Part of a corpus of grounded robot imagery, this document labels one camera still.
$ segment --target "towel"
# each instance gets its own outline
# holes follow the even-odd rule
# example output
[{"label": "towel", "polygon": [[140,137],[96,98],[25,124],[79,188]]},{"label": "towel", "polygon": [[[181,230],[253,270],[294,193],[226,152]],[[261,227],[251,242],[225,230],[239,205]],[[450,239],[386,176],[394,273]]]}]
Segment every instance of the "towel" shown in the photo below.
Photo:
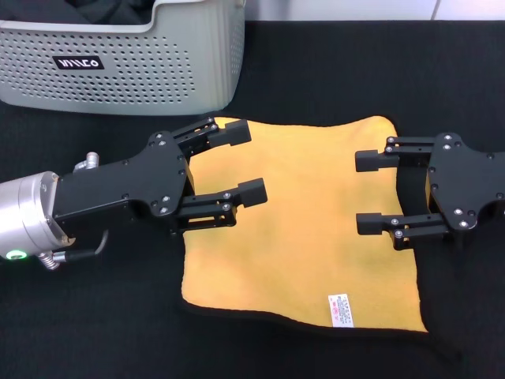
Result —
[{"label": "towel", "polygon": [[[220,127],[235,121],[217,118]],[[239,208],[235,227],[185,234],[184,299],[332,326],[329,295],[346,294],[357,328],[425,331],[412,250],[357,234],[356,213],[401,214],[396,170],[357,173],[354,153],[395,135],[385,118],[344,126],[249,122],[252,142],[191,160],[198,194],[264,178],[268,203]]]}]

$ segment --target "laundry basket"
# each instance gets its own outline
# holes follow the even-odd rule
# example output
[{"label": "laundry basket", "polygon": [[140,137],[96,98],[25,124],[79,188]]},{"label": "laundry basket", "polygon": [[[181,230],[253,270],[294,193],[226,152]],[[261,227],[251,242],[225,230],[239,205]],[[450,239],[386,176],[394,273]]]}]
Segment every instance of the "laundry basket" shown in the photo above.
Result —
[{"label": "laundry basket", "polygon": [[203,114],[233,98],[245,0],[157,0],[150,24],[0,21],[0,99],[99,114]]}]

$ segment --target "white wall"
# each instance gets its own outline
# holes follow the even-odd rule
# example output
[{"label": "white wall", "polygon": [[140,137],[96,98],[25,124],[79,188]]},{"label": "white wall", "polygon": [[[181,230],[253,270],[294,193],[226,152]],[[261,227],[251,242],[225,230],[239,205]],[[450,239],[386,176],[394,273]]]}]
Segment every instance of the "white wall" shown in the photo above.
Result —
[{"label": "white wall", "polygon": [[249,20],[505,20],[505,0],[247,0]]}]

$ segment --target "black tablecloth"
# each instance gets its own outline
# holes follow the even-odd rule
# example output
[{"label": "black tablecloth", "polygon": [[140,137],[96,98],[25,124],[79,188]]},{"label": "black tablecloth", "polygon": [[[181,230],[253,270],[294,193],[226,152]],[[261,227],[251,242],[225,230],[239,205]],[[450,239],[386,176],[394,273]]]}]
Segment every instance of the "black tablecloth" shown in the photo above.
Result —
[{"label": "black tablecloth", "polygon": [[[505,24],[254,23],[246,35],[237,94],[220,115],[331,126],[380,114],[399,135],[453,131],[472,148],[505,151]],[[123,159],[150,133],[194,119],[0,104],[0,181],[65,173],[91,150],[104,163]],[[426,211],[424,180],[423,170],[398,173],[408,215]],[[502,228],[482,227],[463,252],[417,246],[430,336],[191,306],[181,299],[181,239],[141,223],[112,230],[96,260],[58,272],[37,261],[0,267],[0,376],[503,377]]]}]

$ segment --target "basket logo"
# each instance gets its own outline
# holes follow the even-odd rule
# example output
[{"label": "basket logo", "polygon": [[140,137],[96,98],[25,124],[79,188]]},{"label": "basket logo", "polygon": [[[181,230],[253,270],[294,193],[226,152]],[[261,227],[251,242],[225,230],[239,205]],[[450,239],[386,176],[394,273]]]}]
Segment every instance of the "basket logo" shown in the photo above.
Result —
[{"label": "basket logo", "polygon": [[59,69],[105,69],[102,61],[96,55],[53,57],[54,63]]}]

